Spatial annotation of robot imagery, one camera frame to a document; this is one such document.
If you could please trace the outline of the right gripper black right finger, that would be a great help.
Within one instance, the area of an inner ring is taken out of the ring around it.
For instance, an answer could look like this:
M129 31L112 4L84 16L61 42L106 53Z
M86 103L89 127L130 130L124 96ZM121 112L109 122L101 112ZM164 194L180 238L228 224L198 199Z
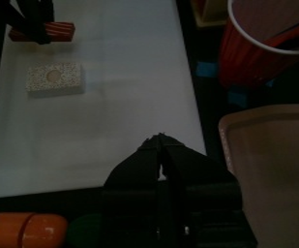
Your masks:
M158 141L180 248L257 248L234 176L176 139Z

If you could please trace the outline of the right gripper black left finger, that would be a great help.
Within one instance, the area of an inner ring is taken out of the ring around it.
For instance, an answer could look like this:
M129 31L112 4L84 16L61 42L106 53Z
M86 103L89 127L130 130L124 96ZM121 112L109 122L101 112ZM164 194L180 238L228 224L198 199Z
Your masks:
M102 190L100 248L156 248L157 136L112 169Z

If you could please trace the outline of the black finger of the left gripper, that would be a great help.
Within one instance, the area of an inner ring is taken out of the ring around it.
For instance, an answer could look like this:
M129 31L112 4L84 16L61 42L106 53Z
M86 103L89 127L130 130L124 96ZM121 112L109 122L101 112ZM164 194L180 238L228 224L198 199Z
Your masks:
M5 3L5 23L38 45L50 43L44 24L37 22L37 0L16 0L17 8Z
M54 8L52 0L37 0L37 22L54 21Z

